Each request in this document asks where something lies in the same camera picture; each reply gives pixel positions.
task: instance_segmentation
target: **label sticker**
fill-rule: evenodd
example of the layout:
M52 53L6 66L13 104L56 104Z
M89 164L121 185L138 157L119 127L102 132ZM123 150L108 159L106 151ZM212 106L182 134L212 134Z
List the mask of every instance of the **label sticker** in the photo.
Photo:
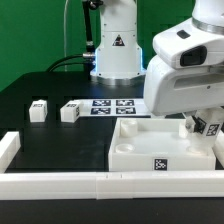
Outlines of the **label sticker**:
M91 115L107 115L110 111L110 108L92 108Z
M93 107L99 107L99 106L103 106L103 107L105 107L105 106L111 106L111 100L94 100L93 101L93 105L92 105Z
M124 41L122 40L120 35L117 36L116 40L114 41L113 46L116 46L116 47L124 47L125 46Z
M167 159L155 159L154 160L154 170L167 171L168 160Z
M116 100L117 106L134 106L134 100Z
M219 124L212 124L209 126L208 132L206 136L216 136L220 125Z
M136 114L136 110L134 107L121 107L116 108L117 114Z
M79 107L76 108L76 117L78 117L80 114L80 110L79 110Z
M77 104L68 104L66 107L75 107Z
M34 104L33 107L43 107L43 104Z

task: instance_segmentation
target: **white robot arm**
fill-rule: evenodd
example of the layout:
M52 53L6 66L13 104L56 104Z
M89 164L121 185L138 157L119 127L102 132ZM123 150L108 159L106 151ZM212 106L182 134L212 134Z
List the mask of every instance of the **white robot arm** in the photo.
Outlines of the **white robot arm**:
M193 18L158 34L144 100L155 115L224 105L224 1L197 0Z
M137 44L137 6L134 0L103 0L100 7L101 43L91 80L129 85L145 75L142 49Z

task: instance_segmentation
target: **white container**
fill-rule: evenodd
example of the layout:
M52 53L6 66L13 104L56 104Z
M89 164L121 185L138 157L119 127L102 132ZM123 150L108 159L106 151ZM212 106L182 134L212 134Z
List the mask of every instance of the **white container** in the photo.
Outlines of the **white container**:
M122 123L130 122L130 118L117 120L109 150L110 171L215 170L216 158L211 147L207 153L191 152L189 139L179 136L182 119L133 120L138 132L130 137L121 134Z

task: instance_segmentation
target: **white robot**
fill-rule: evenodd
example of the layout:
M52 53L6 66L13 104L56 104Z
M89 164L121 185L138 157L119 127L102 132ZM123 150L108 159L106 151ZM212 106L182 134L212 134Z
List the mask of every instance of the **white robot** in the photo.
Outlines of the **white robot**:
M118 119L110 170L214 170L216 157L224 167L224 1L197 0L193 18L158 34L153 47L144 102L156 116L187 118Z
M158 34L153 47L145 104L155 115L190 112L191 149L213 147L224 121L224 1L197 0L192 18Z
M142 49L137 44L134 0L103 0L100 6L101 43L91 80L106 85L130 85L144 79Z

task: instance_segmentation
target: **white plastic frame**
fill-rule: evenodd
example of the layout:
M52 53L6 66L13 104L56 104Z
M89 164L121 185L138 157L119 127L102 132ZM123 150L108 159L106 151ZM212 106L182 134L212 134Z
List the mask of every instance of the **white plastic frame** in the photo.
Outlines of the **white plastic frame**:
M0 151L16 154L19 133L9 135ZM224 171L0 174L0 200L223 196Z

